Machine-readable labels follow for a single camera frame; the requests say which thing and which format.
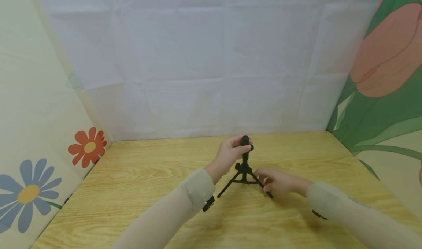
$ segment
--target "orange flower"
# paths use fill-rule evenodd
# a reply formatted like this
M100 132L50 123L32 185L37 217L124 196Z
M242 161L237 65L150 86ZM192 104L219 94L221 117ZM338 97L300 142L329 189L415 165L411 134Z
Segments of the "orange flower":
M422 5L406 4L390 13L363 41L350 70L367 97L391 94L422 63Z
M104 132L99 131L95 135L96 132L97 129L92 127L89 129L88 135L84 131L79 131L75 134L75 139L80 144L73 144L67 149L70 154L77 154L73 158L73 165L76 165L83 157L82 168L87 168L91 161L96 164L100 157L104 155L106 151L104 147L107 144L107 141L104 140Z

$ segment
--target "pink tulip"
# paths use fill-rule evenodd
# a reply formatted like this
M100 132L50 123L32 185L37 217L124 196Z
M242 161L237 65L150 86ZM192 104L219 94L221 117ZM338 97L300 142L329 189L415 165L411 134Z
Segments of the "pink tulip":
M389 14L363 41L350 71L358 91L381 97L396 91L422 63L422 5Z

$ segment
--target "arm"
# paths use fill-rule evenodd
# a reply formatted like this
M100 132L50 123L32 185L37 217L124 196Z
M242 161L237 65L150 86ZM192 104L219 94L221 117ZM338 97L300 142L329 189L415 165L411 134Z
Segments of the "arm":
M388 216L355 202L324 182L310 182L284 172L260 168L255 172L264 191L294 192L306 197L314 212L352 233L371 249L418 249L422 237Z
M314 211L345 227L368 248L422 248L422 237L410 228L355 202L332 185L316 182L306 191L306 198Z
M183 180L172 192L157 201L136 219L114 242L111 249L163 249L182 225L196 215L211 198L215 184L242 154L242 136L220 144L216 158Z
M211 198L213 179L200 168L136 219L111 249L161 249Z

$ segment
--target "black tripod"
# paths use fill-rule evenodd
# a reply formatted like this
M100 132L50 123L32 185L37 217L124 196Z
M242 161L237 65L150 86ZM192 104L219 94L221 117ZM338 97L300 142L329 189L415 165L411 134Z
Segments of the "black tripod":
M241 140L242 146L249 145L249 137L245 135L242 137ZM253 174L252 168L248 165L248 158L249 158L249 152L242 155L242 163L236 163L235 168L237 169L236 175L228 182L228 184L224 187L224 189L217 195L217 197L220 197L223 195L224 191L227 190L227 188L230 186L231 183L243 183L243 184L259 184L261 188L264 188L264 185L259 181L259 179ZM246 176L247 174L250 174L255 181L248 181ZM242 175L242 179L236 179L239 175ZM266 192L270 198L273 198L272 194L267 191Z

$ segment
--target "finger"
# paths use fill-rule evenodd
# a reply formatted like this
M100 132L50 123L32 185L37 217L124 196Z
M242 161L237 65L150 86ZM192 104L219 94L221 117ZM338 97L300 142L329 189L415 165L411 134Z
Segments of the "finger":
M258 176L259 181L264 185L264 176L263 175L259 175Z
M243 155L246 152L251 150L251 145L238 146L238 147L235 147L234 149L236 149L236 151L238 152L238 155Z
M272 191L274 188L273 188L273 183L269 183L269 184L267 184L267 185L265 185L264 186L264 191L266 192L266 191Z
M254 172L255 176L262 175L266 178L273 179L275 177L275 171L273 169L268 168L259 168Z
M240 141L244 135L236 135L228 139L232 147L240 146Z
M267 179L265 180L264 185L268 185L269 183L272 183L272 182L273 182L273 180L272 180L272 179L267 178Z

